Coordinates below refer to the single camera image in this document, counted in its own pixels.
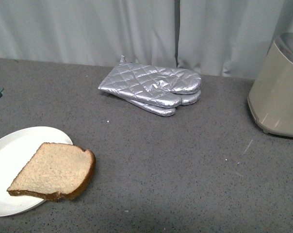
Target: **countertop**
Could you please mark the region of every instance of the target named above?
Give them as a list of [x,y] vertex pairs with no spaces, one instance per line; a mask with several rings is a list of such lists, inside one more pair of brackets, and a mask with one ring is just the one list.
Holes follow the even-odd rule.
[[253,80],[203,76],[197,103],[161,117],[99,91],[111,70],[0,59],[0,138],[54,127],[97,159],[80,196],[0,233],[293,232],[293,138],[255,125]]

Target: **silver oven mitt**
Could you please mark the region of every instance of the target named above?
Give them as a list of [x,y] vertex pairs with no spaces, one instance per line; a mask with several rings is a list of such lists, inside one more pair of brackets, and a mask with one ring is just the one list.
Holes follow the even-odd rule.
[[199,99],[200,86],[200,76],[191,70],[126,63],[122,56],[98,88],[149,112],[171,116],[178,105]]

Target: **slice of bread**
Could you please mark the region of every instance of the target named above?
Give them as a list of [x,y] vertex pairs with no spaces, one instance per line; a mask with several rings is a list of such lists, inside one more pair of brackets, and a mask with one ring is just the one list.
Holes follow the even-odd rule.
[[94,174],[92,151],[62,143],[43,143],[13,180],[11,196],[28,195],[46,200],[77,197]]

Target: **bread crust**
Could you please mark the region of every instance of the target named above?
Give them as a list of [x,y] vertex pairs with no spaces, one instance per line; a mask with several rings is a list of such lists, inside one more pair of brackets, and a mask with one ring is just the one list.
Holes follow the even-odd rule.
[[66,193],[61,193],[61,192],[54,192],[54,193],[45,194],[45,193],[38,193],[38,192],[29,191],[29,190],[7,190],[7,192],[11,196],[28,195],[28,196],[42,198],[42,199],[51,200],[51,201],[59,200],[61,198],[64,198],[66,200],[72,200],[72,199],[76,198],[78,195],[80,195],[86,189],[86,187],[89,185],[89,183],[90,183],[90,181],[91,181],[91,179],[92,179],[92,177],[93,177],[93,175],[95,173],[96,157],[95,157],[95,154],[91,150],[84,150],[83,148],[81,148],[79,146],[76,146],[76,145],[73,145],[73,146],[81,149],[83,152],[89,153],[91,155],[91,158],[92,158],[91,166],[90,166],[90,168],[88,170],[87,175],[85,176],[85,179],[82,181],[80,186],[77,187],[74,191],[72,191],[71,193],[67,193],[67,194]]

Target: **toaster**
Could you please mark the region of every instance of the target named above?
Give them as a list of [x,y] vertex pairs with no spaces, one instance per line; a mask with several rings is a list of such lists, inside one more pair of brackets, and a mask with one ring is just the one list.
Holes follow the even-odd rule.
[[275,38],[247,100],[265,133],[293,137],[293,33]]

